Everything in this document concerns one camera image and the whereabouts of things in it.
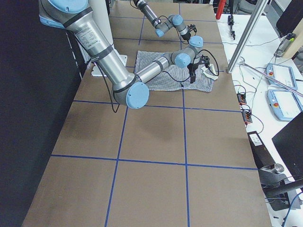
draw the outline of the black curtain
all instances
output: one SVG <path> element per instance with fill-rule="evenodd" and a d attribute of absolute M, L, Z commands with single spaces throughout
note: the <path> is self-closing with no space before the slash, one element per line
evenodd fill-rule
<path fill-rule="evenodd" d="M 85 70 L 76 41 L 38 13 L 38 0 L 1 2 L 1 227 L 21 226 Z"/>

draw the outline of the brown cardboard table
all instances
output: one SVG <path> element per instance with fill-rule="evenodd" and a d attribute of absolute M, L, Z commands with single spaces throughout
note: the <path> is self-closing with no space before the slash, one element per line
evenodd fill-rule
<path fill-rule="evenodd" d="M 195 24 L 219 62 L 211 93 L 150 94 L 113 113 L 104 81 L 86 75 L 40 182 L 25 227 L 271 226 L 212 6 L 150 3 Z M 117 1 L 115 48 L 134 70 L 138 50 L 177 51 L 143 14 Z"/>

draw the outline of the black monitor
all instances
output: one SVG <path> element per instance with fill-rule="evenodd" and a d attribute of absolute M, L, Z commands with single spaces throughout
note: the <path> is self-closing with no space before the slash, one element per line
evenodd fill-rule
<path fill-rule="evenodd" d="M 303 112 L 290 121 L 272 141 L 295 180 L 303 177 Z"/>

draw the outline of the gray robot arm segment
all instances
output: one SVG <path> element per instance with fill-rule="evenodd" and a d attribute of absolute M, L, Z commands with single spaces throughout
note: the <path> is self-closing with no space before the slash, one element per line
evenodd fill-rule
<path fill-rule="evenodd" d="M 175 27 L 184 40 L 188 41 L 190 39 L 190 28 L 184 23 L 184 20 L 181 15 L 170 15 L 166 18 L 167 20 L 162 23 L 162 21 L 153 12 L 147 2 L 145 2 L 144 0 L 134 0 L 134 3 L 136 7 L 141 10 L 141 12 L 154 26 L 154 28 L 156 29 L 155 32 L 158 37 L 162 37 L 172 27 Z"/>

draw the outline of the robot arm label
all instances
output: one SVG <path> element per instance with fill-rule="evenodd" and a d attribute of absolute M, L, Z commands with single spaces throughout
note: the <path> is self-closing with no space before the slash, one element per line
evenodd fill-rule
<path fill-rule="evenodd" d="M 92 30 L 89 26 L 78 32 L 76 36 L 79 38 L 80 42 L 86 50 L 89 50 L 101 42 L 100 39 L 96 36 L 94 30 Z"/>

